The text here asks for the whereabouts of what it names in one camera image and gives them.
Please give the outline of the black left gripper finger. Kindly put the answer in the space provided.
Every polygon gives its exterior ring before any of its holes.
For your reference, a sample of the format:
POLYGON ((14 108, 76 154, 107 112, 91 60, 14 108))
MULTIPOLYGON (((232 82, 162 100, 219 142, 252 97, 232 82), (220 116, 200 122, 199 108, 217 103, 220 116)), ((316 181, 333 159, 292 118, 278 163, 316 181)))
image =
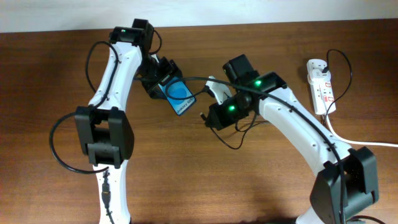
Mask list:
POLYGON ((150 98, 154 99, 154 100, 166 100, 166 96, 163 93, 162 90, 160 90, 160 88, 158 86, 148 86, 146 88, 146 92, 149 95, 150 98))
POLYGON ((163 58, 163 77, 183 77, 182 71, 174 60, 168 60, 166 57, 163 58))

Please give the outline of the blue smartphone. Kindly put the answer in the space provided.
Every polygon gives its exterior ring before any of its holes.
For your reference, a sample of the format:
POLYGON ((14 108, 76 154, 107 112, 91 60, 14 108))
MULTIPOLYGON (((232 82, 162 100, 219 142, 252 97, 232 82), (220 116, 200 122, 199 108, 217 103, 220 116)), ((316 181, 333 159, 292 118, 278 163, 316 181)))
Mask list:
POLYGON ((192 97, 192 92, 178 77, 173 77, 165 86, 158 84, 158 87, 162 93, 169 88, 166 99, 178 116, 183 115, 197 102, 196 98, 192 97))

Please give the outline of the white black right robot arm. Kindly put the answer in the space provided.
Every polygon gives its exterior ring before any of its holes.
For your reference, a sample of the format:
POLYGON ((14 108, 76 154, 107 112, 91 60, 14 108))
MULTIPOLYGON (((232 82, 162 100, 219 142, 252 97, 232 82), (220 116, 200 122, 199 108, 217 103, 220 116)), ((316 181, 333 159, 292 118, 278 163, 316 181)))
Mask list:
POLYGON ((294 223, 364 223, 360 215, 379 200, 376 156, 339 140, 297 100, 275 72, 260 75, 240 55, 223 65, 228 81, 209 77, 205 87, 216 103, 203 116, 220 131, 250 112, 273 124, 304 157, 316 179, 310 208, 294 223))

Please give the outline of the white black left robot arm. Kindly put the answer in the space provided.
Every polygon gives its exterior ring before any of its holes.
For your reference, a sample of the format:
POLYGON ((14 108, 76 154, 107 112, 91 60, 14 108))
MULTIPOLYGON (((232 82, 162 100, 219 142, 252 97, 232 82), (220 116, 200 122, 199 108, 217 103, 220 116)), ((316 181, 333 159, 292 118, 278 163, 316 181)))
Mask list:
POLYGON ((165 98, 161 88, 182 72, 173 60, 151 51, 154 27, 135 19, 131 27, 115 27, 105 42, 109 59, 101 83, 88 106, 76 109, 81 149, 96 175, 100 223, 131 223, 127 206, 126 171, 134 149, 134 132, 126 105, 134 81, 151 98, 165 98))

